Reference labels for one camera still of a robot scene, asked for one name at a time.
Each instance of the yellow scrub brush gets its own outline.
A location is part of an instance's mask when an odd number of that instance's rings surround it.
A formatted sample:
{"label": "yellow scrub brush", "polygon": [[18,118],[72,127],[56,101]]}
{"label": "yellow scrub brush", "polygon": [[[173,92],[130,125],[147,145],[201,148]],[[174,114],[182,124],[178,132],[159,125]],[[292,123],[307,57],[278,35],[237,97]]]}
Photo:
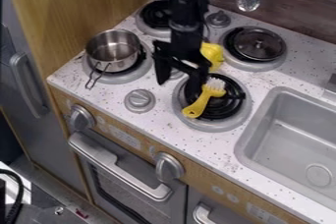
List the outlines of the yellow scrub brush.
{"label": "yellow scrub brush", "polygon": [[206,84],[201,87],[202,93],[196,102],[184,108],[182,113],[189,118],[199,117],[211,96],[221,97],[226,94],[225,85],[225,82],[220,79],[209,78]]}

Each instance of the speckled countertop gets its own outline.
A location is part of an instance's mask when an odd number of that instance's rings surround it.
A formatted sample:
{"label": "speckled countertop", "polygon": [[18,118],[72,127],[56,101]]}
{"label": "speckled countertop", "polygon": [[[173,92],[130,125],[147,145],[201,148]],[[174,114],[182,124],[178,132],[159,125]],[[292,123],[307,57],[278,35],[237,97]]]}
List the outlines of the speckled countertop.
{"label": "speckled countertop", "polygon": [[[215,7],[210,8],[211,12],[217,10],[219,9]],[[259,26],[281,35],[287,43],[288,50],[285,63],[273,71],[250,73],[223,64],[219,72],[238,79],[248,88],[252,96],[251,115],[244,125],[233,131],[210,134],[187,127],[176,117],[172,108],[173,89],[180,80],[169,81],[159,86],[153,67],[134,82],[96,84],[92,90],[87,90],[84,85],[88,77],[83,71],[82,59],[76,56],[47,81],[309,223],[334,224],[335,211],[245,167],[235,157],[234,146],[265,95],[276,86],[288,86],[327,101],[321,95],[331,74],[336,73],[336,45],[235,13],[226,13],[232,18],[231,25],[227,28],[214,29],[210,37],[211,42],[217,42],[219,36],[228,29]],[[115,28],[134,32],[151,47],[153,37],[137,29],[134,15],[126,18]],[[155,107],[145,114],[132,113],[124,106],[126,94],[138,88],[148,89],[156,97]]]}

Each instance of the silver sink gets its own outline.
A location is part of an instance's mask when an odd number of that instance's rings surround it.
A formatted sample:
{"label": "silver sink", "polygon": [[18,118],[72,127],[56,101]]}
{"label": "silver sink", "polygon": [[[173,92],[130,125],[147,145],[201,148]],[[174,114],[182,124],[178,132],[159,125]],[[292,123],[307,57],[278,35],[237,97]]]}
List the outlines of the silver sink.
{"label": "silver sink", "polygon": [[254,171],[336,210],[336,107],[275,87],[235,154]]}

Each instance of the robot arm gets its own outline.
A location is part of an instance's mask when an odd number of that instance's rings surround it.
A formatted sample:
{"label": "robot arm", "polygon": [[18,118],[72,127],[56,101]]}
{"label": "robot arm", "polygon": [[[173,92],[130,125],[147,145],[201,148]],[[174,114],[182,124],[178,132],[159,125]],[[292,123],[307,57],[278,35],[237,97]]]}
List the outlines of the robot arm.
{"label": "robot arm", "polygon": [[[208,0],[168,1],[171,10],[171,42],[153,42],[157,80],[159,84],[165,83],[174,67],[188,73],[199,86],[199,83],[204,83],[208,68],[211,67],[211,63],[200,53]],[[195,63],[198,68],[189,68],[182,60]]]}

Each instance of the brush bristles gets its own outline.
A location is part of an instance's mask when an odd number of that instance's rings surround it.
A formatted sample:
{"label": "brush bristles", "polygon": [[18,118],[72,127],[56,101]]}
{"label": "brush bristles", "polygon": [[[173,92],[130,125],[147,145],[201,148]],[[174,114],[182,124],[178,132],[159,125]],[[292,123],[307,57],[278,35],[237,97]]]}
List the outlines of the brush bristles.
{"label": "brush bristles", "polygon": [[225,82],[216,78],[208,78],[206,86],[216,90],[224,90]]}

